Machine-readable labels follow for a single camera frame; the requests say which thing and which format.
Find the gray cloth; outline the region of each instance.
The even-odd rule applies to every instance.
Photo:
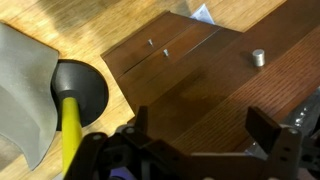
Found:
[[[56,50],[0,23],[0,134],[23,151],[30,169],[55,134],[50,81],[57,61]]]

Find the light wooden floor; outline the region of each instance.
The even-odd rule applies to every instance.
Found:
[[[105,77],[110,100],[103,115],[84,132],[115,128],[133,117],[100,54],[165,10],[190,16],[206,3],[220,26],[246,31],[285,0],[1,0],[0,20],[60,51],[60,58],[96,67]],[[44,161],[30,171],[22,155],[0,172],[0,179],[52,179],[61,171],[61,135]],[[0,156],[13,146],[0,141]]]

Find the yellow handle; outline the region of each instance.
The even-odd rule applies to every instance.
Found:
[[[79,107],[72,97],[62,101],[62,160],[63,176],[66,175],[82,139]]]

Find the white paper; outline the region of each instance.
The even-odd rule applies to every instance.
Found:
[[[202,4],[193,14],[190,16],[192,19],[196,19],[201,22],[205,22],[208,24],[215,24],[210,12],[205,4]]]

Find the silver cylinder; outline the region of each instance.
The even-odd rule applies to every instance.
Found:
[[[264,50],[263,49],[256,49],[252,52],[253,56],[253,63],[257,67],[261,67],[265,64],[264,59]]]

